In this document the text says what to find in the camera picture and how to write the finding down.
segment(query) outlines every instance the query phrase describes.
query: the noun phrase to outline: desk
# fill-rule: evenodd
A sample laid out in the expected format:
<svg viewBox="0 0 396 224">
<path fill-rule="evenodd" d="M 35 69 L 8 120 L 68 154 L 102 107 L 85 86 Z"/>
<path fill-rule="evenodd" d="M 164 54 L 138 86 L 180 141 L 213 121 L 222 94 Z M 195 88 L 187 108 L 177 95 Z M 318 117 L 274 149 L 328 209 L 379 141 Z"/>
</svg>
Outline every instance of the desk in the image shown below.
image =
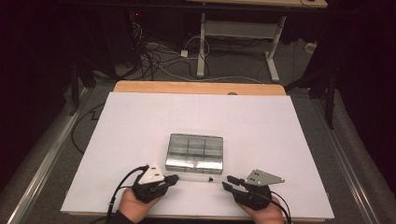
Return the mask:
<svg viewBox="0 0 396 224">
<path fill-rule="evenodd" d="M 271 7 L 314 7 L 325 8 L 327 3 L 325 0 L 189 0 L 192 2 L 221 3 L 221 4 L 243 4 L 255 6 L 271 6 Z M 279 75 L 276 71 L 274 63 L 274 55 L 279 38 L 285 24 L 286 16 L 282 16 L 278 23 L 257 23 L 257 22 L 240 22 L 240 21 L 207 21 L 205 13 L 201 18 L 201 41 L 200 52 L 197 65 L 197 76 L 205 75 L 205 36 L 206 35 L 223 35 L 236 37 L 251 38 L 269 38 L 272 39 L 272 46 L 269 51 L 265 51 L 265 61 L 273 82 L 279 81 Z"/>
<path fill-rule="evenodd" d="M 223 95 L 228 92 L 245 95 Z M 277 85 L 259 84 L 119 82 L 107 98 L 61 211 L 104 214 L 125 174 L 153 161 L 164 167 L 170 133 L 191 131 L 224 137 L 224 176 L 246 177 L 258 168 L 284 177 L 286 182 L 271 190 L 287 200 L 294 221 L 333 218 L 289 96 Z M 221 184 L 185 180 L 170 188 L 149 215 L 249 218 Z"/>
</svg>

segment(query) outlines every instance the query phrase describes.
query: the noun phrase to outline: black cable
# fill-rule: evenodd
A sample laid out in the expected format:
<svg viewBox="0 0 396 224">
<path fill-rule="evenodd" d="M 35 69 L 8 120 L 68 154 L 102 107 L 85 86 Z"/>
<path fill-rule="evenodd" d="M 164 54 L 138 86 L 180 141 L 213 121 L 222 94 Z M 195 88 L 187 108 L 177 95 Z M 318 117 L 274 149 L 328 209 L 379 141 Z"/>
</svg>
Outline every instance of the black cable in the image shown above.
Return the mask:
<svg viewBox="0 0 396 224">
<path fill-rule="evenodd" d="M 216 54 L 213 54 L 214 50 L 211 50 L 210 55 L 214 56 L 214 57 L 225 56 L 225 55 L 229 54 L 233 49 L 255 48 L 258 45 L 260 45 L 260 43 L 262 42 L 262 39 L 254 38 L 252 40 L 250 39 L 249 40 L 250 43 L 248 43 L 248 44 L 241 44 L 241 43 L 229 40 L 229 39 L 220 39 L 220 38 L 217 38 L 215 36 L 208 36 L 208 37 L 212 38 L 212 39 L 215 39 L 215 40 L 218 40 L 219 42 L 226 42 L 227 43 L 227 47 L 228 47 L 227 51 L 225 53 L 223 53 L 223 54 L 216 55 Z M 216 49 L 216 48 L 221 48 L 222 47 L 220 45 L 210 45 L 210 46 L 211 46 L 210 47 L 211 49 Z"/>
<path fill-rule="evenodd" d="M 176 58 L 173 58 L 173 59 L 168 59 L 168 60 L 166 60 L 166 61 L 163 61 L 163 62 L 161 62 L 161 63 L 169 63 L 169 62 L 172 62 L 172 61 L 174 61 L 174 60 L 177 60 L 177 59 L 183 59 L 183 57 L 181 57 L 181 56 L 178 56 L 178 57 L 176 57 Z"/>
<path fill-rule="evenodd" d="M 143 68 L 142 68 L 142 74 L 143 74 L 142 78 L 143 78 L 143 80 L 145 80 L 145 77 L 151 77 L 151 81 L 153 81 L 154 74 L 158 71 L 158 67 L 154 66 L 154 65 L 159 64 L 161 62 L 161 56 L 157 53 L 152 53 L 152 52 L 151 52 L 151 56 L 149 55 L 148 52 L 146 52 L 144 55 L 145 55 L 145 57 L 143 59 L 148 60 L 148 66 L 142 65 L 144 67 L 147 67 L 146 71 L 143 71 Z M 148 70 L 150 70 L 151 73 L 149 75 L 146 75 Z"/>
<path fill-rule="evenodd" d="M 285 210 L 284 207 L 282 207 L 282 205 L 280 205 L 279 203 L 273 201 L 272 199 L 269 199 L 269 198 L 265 197 L 264 195 L 262 195 L 260 193 L 252 192 L 252 194 L 255 195 L 255 196 L 258 196 L 258 197 L 260 197 L 260 198 L 262 198 L 262 199 L 274 204 L 276 207 L 280 208 L 280 210 L 282 210 L 282 212 L 285 214 L 285 217 L 286 217 L 286 220 L 288 221 L 288 223 L 292 224 L 291 223 L 291 218 L 289 216 L 289 213 Z"/>
<path fill-rule="evenodd" d="M 188 62 L 178 61 L 178 62 L 174 62 L 174 63 L 169 63 L 168 65 L 162 66 L 162 68 L 169 67 L 169 66 L 174 65 L 174 64 L 176 64 L 176 63 L 185 63 L 186 65 L 188 65 L 188 66 L 189 66 L 189 74 L 190 74 L 191 77 L 194 77 L 194 76 L 192 75 L 192 72 L 191 72 L 191 64 L 188 63 Z"/>
<path fill-rule="evenodd" d="M 279 194 L 277 194 L 276 192 L 271 191 L 271 193 L 275 194 L 277 197 L 279 197 L 283 203 L 286 205 L 286 208 L 288 208 L 288 213 L 289 213 L 289 217 L 291 217 L 291 213 L 290 213 L 290 209 L 289 209 L 289 205 L 286 203 L 286 201 L 282 198 L 282 196 L 280 196 Z"/>
<path fill-rule="evenodd" d="M 88 111 L 87 113 L 85 113 L 85 114 L 76 122 L 75 126 L 74 126 L 73 129 L 72 129 L 71 139 L 72 139 L 73 145 L 75 146 L 75 148 L 76 148 L 82 155 L 84 155 L 84 152 L 83 152 L 82 149 L 77 145 L 76 140 L 75 140 L 75 138 L 74 138 L 74 133 L 75 133 L 75 131 L 76 131 L 76 128 L 77 128 L 78 124 L 79 124 L 87 115 L 89 115 L 89 114 L 91 114 L 91 113 L 92 113 L 92 118 L 91 118 L 91 120 L 93 120 L 93 117 L 94 117 L 94 115 L 95 115 L 95 111 L 94 111 L 94 110 L 97 109 L 98 107 L 104 105 L 104 104 L 105 104 L 105 103 L 101 103 L 101 104 L 95 106 L 94 108 L 92 108 L 92 109 L 91 109 L 90 111 Z"/>
<path fill-rule="evenodd" d="M 148 165 L 146 166 L 139 166 L 135 169 L 133 169 L 131 172 L 128 173 L 128 175 L 126 175 L 121 182 L 119 183 L 119 185 L 117 186 L 116 190 L 114 191 L 113 196 L 111 197 L 110 203 L 108 205 L 108 210 L 107 210 L 107 216 L 106 216 L 106 222 L 108 222 L 110 220 L 111 217 L 111 212 L 113 211 L 113 206 L 114 206 L 114 202 L 116 201 L 116 195 L 119 192 L 120 189 L 123 189 L 124 187 L 122 186 L 123 182 L 125 182 L 125 180 L 132 175 L 133 173 L 141 170 L 141 171 L 146 171 L 149 168 Z"/>
</svg>

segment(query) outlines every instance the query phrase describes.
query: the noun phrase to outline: white board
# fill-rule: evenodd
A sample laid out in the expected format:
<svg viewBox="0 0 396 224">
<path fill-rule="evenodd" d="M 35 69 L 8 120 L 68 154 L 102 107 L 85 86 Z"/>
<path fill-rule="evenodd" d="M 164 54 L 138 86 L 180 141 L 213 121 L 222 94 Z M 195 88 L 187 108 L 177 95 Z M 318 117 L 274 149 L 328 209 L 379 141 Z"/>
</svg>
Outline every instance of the white board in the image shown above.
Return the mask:
<svg viewBox="0 0 396 224">
<path fill-rule="evenodd" d="M 154 161 L 165 170 L 171 133 L 223 137 L 221 178 L 263 170 L 286 180 L 270 189 L 287 201 L 292 217 L 334 217 L 289 96 L 133 92 L 109 94 L 61 211 L 106 213 L 115 188 L 131 170 Z M 220 183 L 183 178 L 149 214 L 248 217 Z"/>
</svg>

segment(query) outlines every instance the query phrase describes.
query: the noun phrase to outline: cord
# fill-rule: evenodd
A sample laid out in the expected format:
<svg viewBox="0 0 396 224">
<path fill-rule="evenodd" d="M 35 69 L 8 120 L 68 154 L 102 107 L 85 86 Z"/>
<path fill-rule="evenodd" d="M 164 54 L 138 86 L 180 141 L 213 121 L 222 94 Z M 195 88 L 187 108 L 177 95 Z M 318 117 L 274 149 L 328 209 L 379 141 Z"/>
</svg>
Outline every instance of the cord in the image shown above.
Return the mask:
<svg viewBox="0 0 396 224">
<path fill-rule="evenodd" d="M 137 43 L 134 44 L 135 46 L 137 46 L 137 45 L 139 45 L 140 40 L 142 39 L 143 30 L 142 30 L 142 27 L 136 22 L 133 22 L 132 25 L 137 26 L 137 31 L 136 31 L 136 34 L 134 35 L 134 39 L 133 39 L 133 41 L 135 42 L 137 36 L 139 35 L 139 38 L 137 39 Z"/>
<path fill-rule="evenodd" d="M 209 43 L 207 42 L 206 39 L 201 38 L 201 37 L 198 36 L 198 35 L 193 36 L 192 38 L 190 38 L 190 39 L 187 41 L 186 45 L 184 46 L 184 49 L 187 50 L 187 45 L 189 45 L 189 43 L 190 43 L 193 39 L 196 39 L 196 38 L 203 39 L 203 40 L 206 42 L 206 44 L 207 44 L 207 53 L 205 54 L 205 56 L 208 55 L 208 54 L 209 54 L 209 49 L 210 49 Z"/>
<path fill-rule="evenodd" d="M 75 137 L 74 137 L 76 128 L 77 128 L 78 124 L 79 124 L 87 115 L 89 115 L 89 114 L 91 114 L 91 113 L 92 113 L 92 118 L 91 118 L 91 120 L 95 120 L 93 117 L 95 116 L 96 111 L 94 111 L 94 110 L 97 109 L 98 107 L 104 105 L 104 104 L 105 104 L 105 103 L 101 103 L 101 104 L 95 106 L 94 108 L 92 108 L 92 109 L 91 109 L 90 111 L 88 111 L 87 113 L 85 113 L 85 114 L 76 122 L 76 125 L 75 125 L 75 126 L 73 127 L 73 129 L 72 129 L 71 139 L 72 139 L 73 145 L 75 146 L 75 148 L 76 148 L 82 155 L 84 155 L 84 151 L 82 151 L 82 149 L 77 145 L 76 139 L 75 139 Z"/>
<path fill-rule="evenodd" d="M 220 38 L 218 38 L 218 37 L 216 37 L 216 36 L 212 36 L 212 35 L 207 35 L 207 39 L 208 39 L 209 42 L 210 42 L 210 39 L 214 39 L 214 40 L 218 40 L 219 42 L 225 42 L 225 43 L 227 43 L 227 47 L 222 46 L 222 45 L 213 45 L 213 44 L 211 44 L 211 48 L 212 48 L 212 49 L 213 49 L 213 48 L 219 48 L 219 49 L 221 49 L 221 48 L 227 48 L 227 50 L 226 50 L 225 53 L 219 54 L 219 55 L 214 54 L 214 53 L 213 53 L 213 50 L 212 50 L 212 51 L 211 51 L 211 52 L 212 52 L 211 55 L 214 56 L 214 57 L 222 57 L 222 56 L 225 56 L 225 55 L 229 54 L 229 53 L 230 53 L 232 50 L 234 50 L 234 49 L 255 48 L 255 47 L 257 47 L 258 45 L 260 45 L 260 43 L 262 42 L 262 39 L 259 39 L 259 38 L 244 38 L 244 39 L 242 39 L 242 40 L 240 40 L 240 39 L 235 39 L 235 41 L 232 41 L 232 40 L 230 40 L 229 38 L 220 39 Z M 242 44 L 242 43 L 238 43 L 238 41 L 239 41 L 239 42 L 241 42 L 241 41 L 249 41 L 250 43 Z"/>
<path fill-rule="evenodd" d="M 165 48 L 165 49 L 169 49 L 170 51 L 166 51 L 166 50 L 159 50 L 159 52 L 161 53 L 172 53 L 172 54 L 177 54 L 178 56 L 181 56 L 179 53 L 177 53 L 176 51 L 172 50 L 171 48 L 166 47 L 165 45 L 161 45 L 159 43 L 154 43 L 154 42 L 149 42 L 147 43 L 147 45 L 157 45 L 158 48 L 156 49 L 151 49 L 151 50 L 158 50 L 160 48 Z"/>
<path fill-rule="evenodd" d="M 254 81 L 254 82 L 257 82 L 257 83 L 260 83 L 260 84 L 264 84 L 264 83 L 260 82 L 259 80 L 256 80 L 256 79 L 253 79 L 253 78 L 250 78 L 250 77 L 214 77 L 214 78 L 206 78 L 206 79 L 198 79 L 198 80 L 189 79 L 189 78 L 179 77 L 179 76 L 173 75 L 173 74 L 169 73 L 168 71 L 166 71 L 166 70 L 165 70 L 163 67 L 161 67 L 160 65 L 157 64 L 157 66 L 158 66 L 160 69 L 162 69 L 167 75 L 169 75 L 169 76 L 171 76 L 171 77 L 176 77 L 176 78 L 179 78 L 179 79 L 182 79 L 182 80 L 186 80 L 186 81 L 190 81 L 190 82 L 214 81 L 214 80 L 221 80 L 221 79 L 227 79 L 227 78 L 243 78 L 243 79 L 251 80 L 251 81 Z"/>
<path fill-rule="evenodd" d="M 282 205 L 280 205 L 279 203 L 273 201 L 272 199 L 269 199 L 269 198 L 265 197 L 264 195 L 262 195 L 262 194 L 260 194 L 260 193 L 252 192 L 252 194 L 255 195 L 255 196 L 258 196 L 258 197 L 260 197 L 260 198 L 262 198 L 262 199 L 264 199 L 264 200 L 266 200 L 266 201 L 268 201 L 268 202 L 274 204 L 276 207 L 280 208 L 280 210 L 282 210 L 282 212 L 285 214 L 285 217 L 286 217 L 286 220 L 288 221 L 288 223 L 289 223 L 289 224 L 292 224 L 289 213 L 285 210 L 284 207 L 282 207 Z"/>
<path fill-rule="evenodd" d="M 116 201 L 116 195 L 119 192 L 120 189 L 126 188 L 123 187 L 122 184 L 123 182 L 125 182 L 125 180 L 132 175 L 133 173 L 137 172 L 137 171 L 146 171 L 149 168 L 148 165 L 146 166 L 139 166 L 137 168 L 134 168 L 131 172 L 128 173 L 128 175 L 126 175 L 121 182 L 119 183 L 119 185 L 117 186 L 116 190 L 113 193 L 113 196 L 111 197 L 110 203 L 108 204 L 108 210 L 107 210 L 107 216 L 106 216 L 106 222 L 108 222 L 110 220 L 111 217 L 111 212 L 113 211 L 113 206 L 114 206 L 114 202 Z"/>
<path fill-rule="evenodd" d="M 285 199 L 283 199 L 282 196 L 280 196 L 280 195 L 277 194 L 276 192 L 271 191 L 271 193 L 275 194 L 277 197 L 279 197 L 279 198 L 283 201 L 283 203 L 286 205 L 286 208 L 288 208 L 289 217 L 291 217 L 290 209 L 289 209 L 289 206 L 288 206 L 288 204 L 286 203 Z"/>
</svg>

